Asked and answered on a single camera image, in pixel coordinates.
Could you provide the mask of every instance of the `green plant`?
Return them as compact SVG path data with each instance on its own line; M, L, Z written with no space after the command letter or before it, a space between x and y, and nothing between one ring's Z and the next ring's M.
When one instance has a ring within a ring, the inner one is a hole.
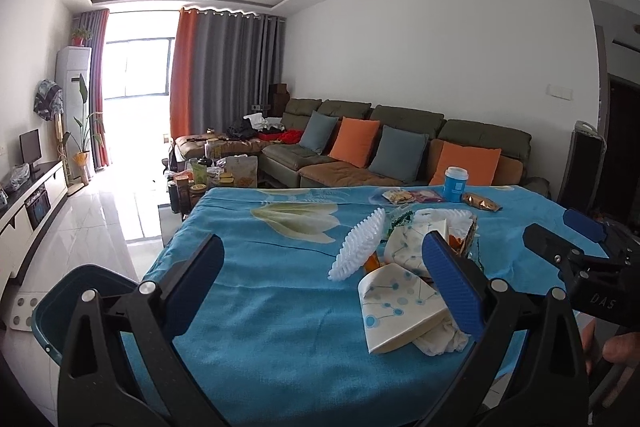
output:
M91 133L91 119L94 118L96 122L102 123L102 113L95 111L88 116L86 115L86 101L89 100L89 92L86 89L86 83L84 81L84 76L82 76L82 73L80 73L79 84L80 96L82 96L82 120L78 120L78 118L76 117L74 117L74 120L76 120L76 123L80 128L80 143L78 143L78 140L76 140L76 138L69 131L66 131L65 136L62 137L62 145L66 145L66 142L69 140L69 138L71 138L74 142L76 142L76 145L78 146L80 152L88 152L89 133ZM94 133L94 138L100 145L102 145L102 136L99 133Z
M75 39L84 39L85 41L91 38L92 33L86 28L76 28L71 31L71 36Z

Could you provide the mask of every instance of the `white cup lid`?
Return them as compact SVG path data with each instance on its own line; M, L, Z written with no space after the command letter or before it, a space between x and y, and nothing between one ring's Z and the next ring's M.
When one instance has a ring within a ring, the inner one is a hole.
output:
M445 176L448 176L449 178L453 178L455 180L468 180L469 179L469 173L461 168L461 167L449 167L445 172L444 172Z

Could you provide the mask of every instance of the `blue tablecloth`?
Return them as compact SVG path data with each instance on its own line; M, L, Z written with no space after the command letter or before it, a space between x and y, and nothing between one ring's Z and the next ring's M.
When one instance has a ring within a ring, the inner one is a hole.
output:
M222 238L225 264L186 334L174 345L195 380L235 427L397 427L426 412L462 363L462 353L427 357L413 344L367 352L357 285L327 280L354 225L393 206L379 187L251 190L217 188L200 200L146 279L188 259L208 233ZM478 214L480 258L489 278L522 292L562 285L558 271L524 248L530 223L604 255L562 223L563 208L521 187L473 187L503 206ZM464 204L416 204L469 208ZM513 368L517 335L501 373ZM158 403L126 339L145 396Z

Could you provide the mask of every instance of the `gray pillow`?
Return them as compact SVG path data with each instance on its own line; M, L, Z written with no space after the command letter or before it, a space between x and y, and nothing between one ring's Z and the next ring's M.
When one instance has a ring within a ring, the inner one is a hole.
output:
M369 170L401 182L415 182L428 140L428 134L401 131L385 125Z
M337 121L338 118L336 116L325 116L313 111L309 123L306 124L305 132L300 139L300 147L321 154L326 147L326 143L331 138L331 133L334 131Z

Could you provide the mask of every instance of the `dark green trash bin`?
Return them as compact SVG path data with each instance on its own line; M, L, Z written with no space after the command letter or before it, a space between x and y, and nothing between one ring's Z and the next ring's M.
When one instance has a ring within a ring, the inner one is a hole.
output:
M137 286L131 279L95 264L74 268L35 307L31 316L33 336L60 365L66 331L82 292L95 289L101 297L110 297L130 293Z

